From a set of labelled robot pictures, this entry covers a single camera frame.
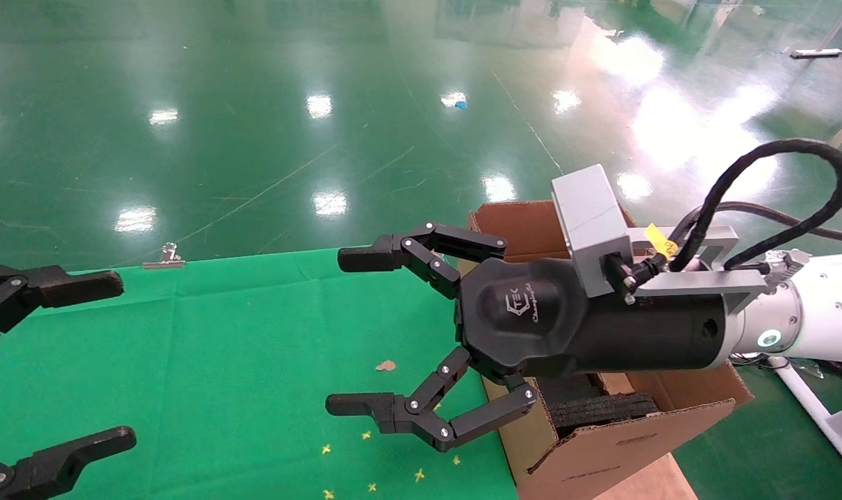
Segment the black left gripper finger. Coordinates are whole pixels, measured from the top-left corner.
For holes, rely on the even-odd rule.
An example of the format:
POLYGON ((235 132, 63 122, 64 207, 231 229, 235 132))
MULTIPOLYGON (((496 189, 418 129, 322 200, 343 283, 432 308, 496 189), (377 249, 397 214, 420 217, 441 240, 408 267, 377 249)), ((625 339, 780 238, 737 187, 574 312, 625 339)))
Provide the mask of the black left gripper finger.
POLYGON ((0 265, 0 339, 37 309, 93 303, 123 292, 122 277, 113 270, 71 275, 58 265, 33 269, 0 265))
POLYGON ((36 451, 14 465, 0 462, 0 499, 49 499, 74 488, 90 463, 136 446, 131 427, 114 427, 36 451))

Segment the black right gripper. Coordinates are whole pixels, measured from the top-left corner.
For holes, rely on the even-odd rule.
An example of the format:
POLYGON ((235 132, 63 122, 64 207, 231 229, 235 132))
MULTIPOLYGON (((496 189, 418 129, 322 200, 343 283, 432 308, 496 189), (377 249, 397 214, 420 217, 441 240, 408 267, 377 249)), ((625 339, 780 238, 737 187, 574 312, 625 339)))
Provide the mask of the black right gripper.
POLYGON ((326 411, 366 415, 382 434, 410 433, 445 453, 528 414, 538 393, 521 376, 694 370, 718 360, 726 326, 720 295, 643 297, 633 304, 615 292, 590 298, 570 260, 506 262, 506 248, 500 236, 427 222, 380 235, 370 246, 339 249, 342 272, 405 268, 456 300, 462 346, 412 395, 330 394, 326 411), (479 264, 461 278, 446 256, 479 264), (441 418, 436 406, 471 367, 503 379, 507 393, 441 418))

